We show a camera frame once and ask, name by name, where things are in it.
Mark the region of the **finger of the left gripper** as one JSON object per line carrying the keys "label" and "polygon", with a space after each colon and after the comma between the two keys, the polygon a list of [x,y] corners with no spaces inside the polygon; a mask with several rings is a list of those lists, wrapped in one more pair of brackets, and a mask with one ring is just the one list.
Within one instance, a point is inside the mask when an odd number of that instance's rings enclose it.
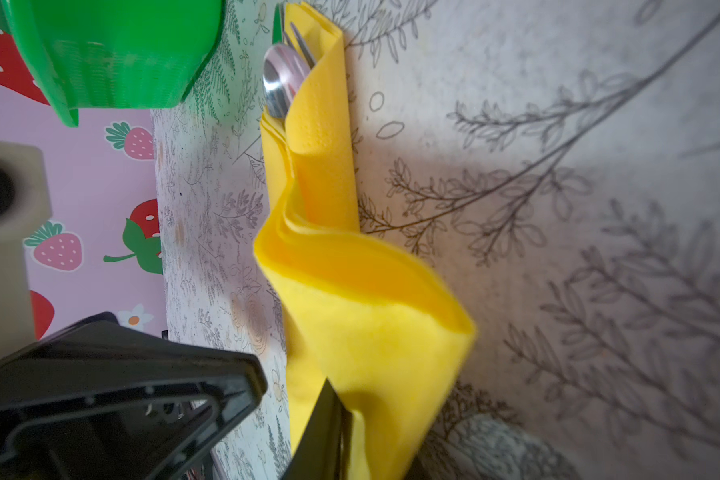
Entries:
{"label": "finger of the left gripper", "polygon": [[178,479],[266,389],[252,354],[86,318],[0,359],[0,479]]}

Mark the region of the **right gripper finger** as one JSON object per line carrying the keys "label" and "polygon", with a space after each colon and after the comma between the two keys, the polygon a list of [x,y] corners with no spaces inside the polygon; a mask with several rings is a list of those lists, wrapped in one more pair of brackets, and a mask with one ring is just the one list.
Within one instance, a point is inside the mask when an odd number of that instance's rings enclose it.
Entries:
{"label": "right gripper finger", "polygon": [[326,380],[282,480],[336,480],[342,477],[343,416],[341,400]]}

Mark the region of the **yellow paper napkin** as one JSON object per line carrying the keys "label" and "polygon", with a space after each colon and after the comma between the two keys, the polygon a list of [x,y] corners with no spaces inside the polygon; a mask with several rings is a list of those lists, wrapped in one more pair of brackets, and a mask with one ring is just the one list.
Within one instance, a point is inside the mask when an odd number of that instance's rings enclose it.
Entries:
{"label": "yellow paper napkin", "polygon": [[291,441],[330,384],[352,416],[347,477],[401,479],[476,328],[428,265],[361,232],[342,31],[306,3],[285,18],[316,63],[284,119],[261,117],[270,214],[254,255],[284,310]]}

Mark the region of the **green plastic basket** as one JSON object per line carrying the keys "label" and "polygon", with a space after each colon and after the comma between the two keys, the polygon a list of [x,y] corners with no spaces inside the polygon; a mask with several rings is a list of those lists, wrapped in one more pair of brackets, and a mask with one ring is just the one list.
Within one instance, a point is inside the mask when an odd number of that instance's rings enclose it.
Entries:
{"label": "green plastic basket", "polygon": [[61,122],[82,109],[179,105],[220,38],[222,0],[12,0],[18,51]]}

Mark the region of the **silver spoon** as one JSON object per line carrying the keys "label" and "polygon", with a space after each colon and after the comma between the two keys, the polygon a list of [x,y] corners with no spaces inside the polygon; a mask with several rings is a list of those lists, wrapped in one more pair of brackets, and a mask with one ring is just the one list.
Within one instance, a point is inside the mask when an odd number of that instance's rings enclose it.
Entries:
{"label": "silver spoon", "polygon": [[310,68],[291,46],[276,43],[264,55],[263,86],[270,116],[284,119]]}

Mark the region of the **silver fork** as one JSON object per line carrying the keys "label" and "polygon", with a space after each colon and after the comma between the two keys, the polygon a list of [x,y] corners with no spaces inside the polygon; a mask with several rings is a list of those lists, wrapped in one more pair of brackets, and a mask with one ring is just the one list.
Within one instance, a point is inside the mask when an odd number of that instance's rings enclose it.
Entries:
{"label": "silver fork", "polygon": [[297,41],[299,48],[304,56],[306,64],[308,65],[309,69],[313,69],[316,65],[316,60],[315,60],[311,50],[309,49],[305,39],[303,38],[300,31],[298,30],[298,28],[296,27],[296,25],[293,22],[290,23],[290,28],[291,28],[294,38]]}

